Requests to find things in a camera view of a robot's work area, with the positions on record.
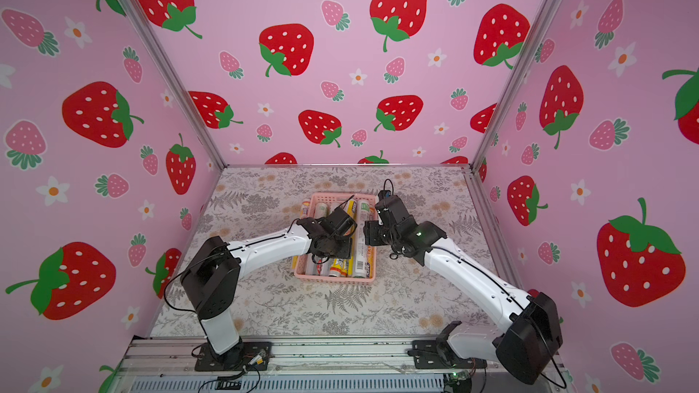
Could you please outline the yellow plastic wrap roll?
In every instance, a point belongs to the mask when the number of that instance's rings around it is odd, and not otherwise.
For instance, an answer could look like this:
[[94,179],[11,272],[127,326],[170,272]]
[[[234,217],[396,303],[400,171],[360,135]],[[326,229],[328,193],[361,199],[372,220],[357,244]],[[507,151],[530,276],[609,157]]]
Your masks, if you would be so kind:
[[349,258],[346,260],[347,266],[347,277],[352,278],[355,271],[355,259],[356,259],[356,237],[355,232],[357,230],[357,200],[352,198],[345,207],[345,211],[352,218],[354,223],[351,225],[351,229],[348,231],[347,236],[349,237]]
[[[350,199],[349,202],[344,206],[344,210],[351,218],[356,218],[356,201]],[[329,271],[329,276],[334,278],[349,278],[352,271],[352,258],[339,259],[336,258],[333,261],[331,270]]]
[[301,206],[300,206],[300,217],[301,218],[308,218],[311,215],[311,201],[309,199],[305,199],[302,201]]

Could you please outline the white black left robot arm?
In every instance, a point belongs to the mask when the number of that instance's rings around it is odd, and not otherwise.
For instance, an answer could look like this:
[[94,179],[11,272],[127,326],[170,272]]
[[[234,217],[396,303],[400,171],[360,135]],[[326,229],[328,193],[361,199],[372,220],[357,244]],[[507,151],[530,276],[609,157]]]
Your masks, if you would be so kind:
[[243,358],[243,341],[230,311],[238,281],[285,258],[311,254],[319,259],[348,259],[357,223],[342,207],[325,218],[298,218],[287,229],[260,238],[207,240],[179,277],[209,353],[224,365]]

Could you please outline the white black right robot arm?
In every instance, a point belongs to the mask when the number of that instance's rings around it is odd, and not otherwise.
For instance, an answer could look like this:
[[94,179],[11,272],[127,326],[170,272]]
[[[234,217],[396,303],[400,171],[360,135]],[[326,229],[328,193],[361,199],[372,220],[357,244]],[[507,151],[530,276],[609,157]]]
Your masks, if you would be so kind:
[[470,332],[457,324],[446,346],[461,360],[497,360],[517,380],[533,385],[562,347],[555,302],[546,294],[532,296],[482,266],[435,224],[417,223],[399,196],[380,191],[377,220],[363,225],[367,244],[389,246],[395,258],[411,258],[447,279],[493,321],[489,332]]

